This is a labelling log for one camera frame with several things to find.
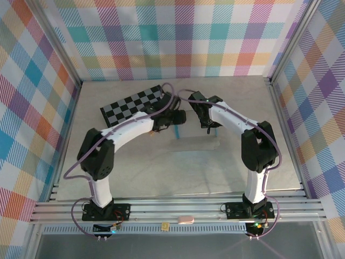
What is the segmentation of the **aluminium corner post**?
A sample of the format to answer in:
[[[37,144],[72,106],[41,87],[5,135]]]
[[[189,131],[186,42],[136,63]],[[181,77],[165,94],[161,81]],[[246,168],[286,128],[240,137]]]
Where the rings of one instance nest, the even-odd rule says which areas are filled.
[[[319,5],[321,4],[322,0],[308,0],[307,5],[301,14],[297,25],[295,26],[294,30],[291,33],[291,37],[287,42],[284,51],[282,52],[280,59],[278,60],[276,66],[272,73],[267,76],[267,83],[266,85],[274,86],[277,83],[279,76],[284,71],[288,60],[290,59],[294,49],[296,48],[297,44],[299,43],[301,37],[303,36],[304,32],[306,31],[308,24],[310,23],[313,15],[315,14],[316,10],[318,9]]]
[[[35,5],[39,18],[42,20],[40,24],[43,27],[43,30],[46,32],[48,40],[52,44],[53,48],[56,50],[59,58],[61,59],[61,62],[66,67],[71,78],[75,81],[78,88],[81,88],[82,80],[80,79],[71,59],[69,58],[65,48],[63,47],[63,44],[59,39],[54,27],[51,25],[47,15],[45,14],[44,8],[41,6],[39,0],[32,1]]]

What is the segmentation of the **small electronics board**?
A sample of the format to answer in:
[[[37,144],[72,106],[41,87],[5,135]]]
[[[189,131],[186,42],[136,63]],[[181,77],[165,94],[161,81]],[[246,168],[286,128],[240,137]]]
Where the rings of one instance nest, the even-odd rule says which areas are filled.
[[[251,222],[245,223],[246,225],[246,232],[249,236],[251,235],[262,235],[265,230],[265,224],[263,222]]]
[[[118,230],[121,229],[121,224],[116,223],[111,226],[106,226],[104,224],[94,224],[93,225],[93,232],[104,232],[104,233],[111,233],[115,234]]]

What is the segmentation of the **black grey folding chessboard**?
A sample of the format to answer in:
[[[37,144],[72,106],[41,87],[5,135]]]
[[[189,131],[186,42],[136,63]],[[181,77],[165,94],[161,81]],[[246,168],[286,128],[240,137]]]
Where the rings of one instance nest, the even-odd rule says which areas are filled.
[[[156,85],[132,96],[100,108],[108,127],[113,127],[133,116],[136,112],[161,98],[161,86]]]

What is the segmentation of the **teal paper box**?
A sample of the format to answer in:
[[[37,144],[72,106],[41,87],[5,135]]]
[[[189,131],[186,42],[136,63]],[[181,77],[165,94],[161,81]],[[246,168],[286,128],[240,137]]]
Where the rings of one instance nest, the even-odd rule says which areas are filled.
[[[199,128],[192,124],[175,125],[174,139],[170,140],[168,151],[174,153],[193,153],[214,151],[220,145],[218,129]]]

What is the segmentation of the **aluminium mounting rail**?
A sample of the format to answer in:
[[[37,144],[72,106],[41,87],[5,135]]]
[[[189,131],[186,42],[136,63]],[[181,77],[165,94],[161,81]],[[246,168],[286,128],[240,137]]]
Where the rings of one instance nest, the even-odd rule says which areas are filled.
[[[278,197],[273,203],[274,214],[279,222],[325,220],[326,212],[319,200],[304,197]],[[130,204],[129,223],[178,222],[179,216],[192,216],[194,223],[226,222],[224,203],[239,199],[220,197],[174,197],[172,199],[129,199],[115,203]],[[72,223],[72,201],[38,203],[30,223]]]

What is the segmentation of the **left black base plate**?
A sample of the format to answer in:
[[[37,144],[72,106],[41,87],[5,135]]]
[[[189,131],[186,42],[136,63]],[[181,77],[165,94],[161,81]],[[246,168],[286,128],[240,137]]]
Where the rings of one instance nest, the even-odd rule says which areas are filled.
[[[82,207],[82,221],[128,221],[130,217],[130,204],[115,203],[100,208],[93,203],[86,203]]]

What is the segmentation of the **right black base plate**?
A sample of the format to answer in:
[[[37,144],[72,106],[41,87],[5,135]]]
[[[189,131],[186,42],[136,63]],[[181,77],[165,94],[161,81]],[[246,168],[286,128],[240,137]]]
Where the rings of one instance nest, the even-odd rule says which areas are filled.
[[[274,209],[271,202],[266,202],[254,212],[248,212],[242,202],[226,202],[220,206],[220,211],[226,214],[228,220],[232,219],[274,219]]]

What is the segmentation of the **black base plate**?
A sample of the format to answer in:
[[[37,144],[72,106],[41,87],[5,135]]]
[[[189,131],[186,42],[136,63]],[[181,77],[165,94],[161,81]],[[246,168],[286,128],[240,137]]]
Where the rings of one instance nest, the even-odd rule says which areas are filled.
[[[93,203],[86,203],[82,207],[82,221],[128,221],[130,217],[130,204],[115,203],[100,208]]]
[[[274,209],[271,202],[266,202],[254,212],[248,212],[242,202],[226,202],[220,206],[220,211],[226,214],[228,220],[232,219],[274,219]]]

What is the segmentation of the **aluminium side rail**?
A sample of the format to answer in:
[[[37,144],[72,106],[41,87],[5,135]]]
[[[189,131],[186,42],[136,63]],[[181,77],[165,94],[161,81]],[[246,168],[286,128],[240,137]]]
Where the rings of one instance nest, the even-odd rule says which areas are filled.
[[[42,201],[45,201],[45,202],[54,201],[54,198],[52,198],[53,188],[59,185],[61,175],[63,174],[63,167],[65,163],[68,144],[71,137],[73,120],[74,120],[75,111],[76,111],[81,90],[82,90],[82,85],[77,86],[76,91],[75,91],[75,97],[74,99],[72,99],[72,101],[70,101],[70,105],[68,107],[70,109],[70,115],[68,117],[66,126],[63,127],[63,140],[60,145],[58,160],[55,164],[54,171],[51,173],[51,176],[49,177],[49,184],[47,185],[47,191]]]
[[[293,139],[292,139],[292,136],[291,136],[291,133],[289,130],[289,126],[288,126],[287,120],[285,118],[284,111],[282,109],[278,94],[277,94],[277,92],[276,92],[276,90],[275,90],[275,88],[274,88],[274,86],[271,83],[269,78],[264,77],[264,82],[265,82],[265,85],[266,85],[268,92],[270,94],[271,101],[273,103],[273,107],[274,107],[275,113],[278,117],[280,128],[282,130],[284,141],[285,141],[285,144],[287,146],[287,150],[289,152],[289,157],[290,157],[291,162],[293,164],[296,175],[299,179],[301,188],[305,192],[306,198],[311,199],[312,198],[311,192],[309,190],[305,176],[303,175],[302,166],[301,166],[301,163],[298,159],[298,155],[297,155],[297,152],[296,152],[295,147],[294,147],[294,142],[293,142]]]

